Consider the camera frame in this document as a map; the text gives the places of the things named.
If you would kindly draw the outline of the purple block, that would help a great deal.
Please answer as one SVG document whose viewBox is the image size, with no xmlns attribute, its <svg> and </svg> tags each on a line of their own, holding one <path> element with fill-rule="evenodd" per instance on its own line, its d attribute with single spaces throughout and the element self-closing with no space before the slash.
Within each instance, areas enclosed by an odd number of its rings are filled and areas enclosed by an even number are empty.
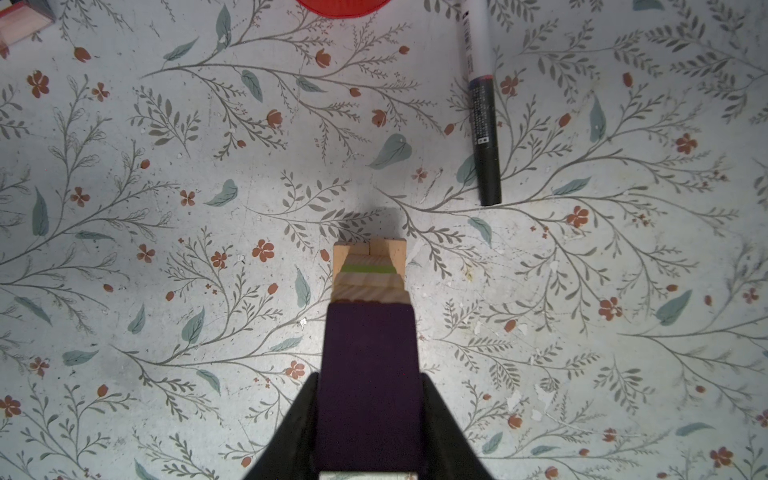
<svg viewBox="0 0 768 480">
<path fill-rule="evenodd" d="M 317 467 L 418 470 L 423 457 L 421 412 L 413 308 L 330 304 L 317 389 Z"/>
</svg>

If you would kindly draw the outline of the green block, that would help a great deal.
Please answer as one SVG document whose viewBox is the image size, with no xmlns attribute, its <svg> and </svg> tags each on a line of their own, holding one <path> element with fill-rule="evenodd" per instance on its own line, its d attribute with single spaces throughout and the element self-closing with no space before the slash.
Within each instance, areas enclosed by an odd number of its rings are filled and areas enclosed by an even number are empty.
<svg viewBox="0 0 768 480">
<path fill-rule="evenodd" d="M 397 274 L 388 256 L 349 255 L 340 270 L 341 273 Z"/>
</svg>

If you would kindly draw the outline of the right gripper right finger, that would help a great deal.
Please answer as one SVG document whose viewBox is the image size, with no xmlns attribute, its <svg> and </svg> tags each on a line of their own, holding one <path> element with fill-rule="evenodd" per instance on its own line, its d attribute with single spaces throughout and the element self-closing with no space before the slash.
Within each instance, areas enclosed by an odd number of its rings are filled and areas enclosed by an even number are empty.
<svg viewBox="0 0 768 480">
<path fill-rule="evenodd" d="M 491 480 L 492 475 L 474 453 L 431 378 L 421 373 L 420 379 L 423 460 L 418 478 Z"/>
</svg>

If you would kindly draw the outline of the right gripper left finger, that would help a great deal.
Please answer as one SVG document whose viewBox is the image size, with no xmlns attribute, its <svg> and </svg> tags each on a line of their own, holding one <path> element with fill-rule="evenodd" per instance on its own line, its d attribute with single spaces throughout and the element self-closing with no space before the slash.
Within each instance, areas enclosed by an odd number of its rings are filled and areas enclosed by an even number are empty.
<svg viewBox="0 0 768 480">
<path fill-rule="evenodd" d="M 245 480 L 317 480 L 314 463 L 319 374 L 311 374 Z"/>
</svg>

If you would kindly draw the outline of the printed dragon wood block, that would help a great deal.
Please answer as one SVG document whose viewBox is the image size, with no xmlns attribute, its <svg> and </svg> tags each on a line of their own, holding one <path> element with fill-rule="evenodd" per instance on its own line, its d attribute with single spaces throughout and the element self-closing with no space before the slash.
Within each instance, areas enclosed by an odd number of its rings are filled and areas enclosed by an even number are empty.
<svg viewBox="0 0 768 480">
<path fill-rule="evenodd" d="M 410 305 L 411 297 L 397 273 L 342 272 L 334 280 L 331 301 Z"/>
</svg>

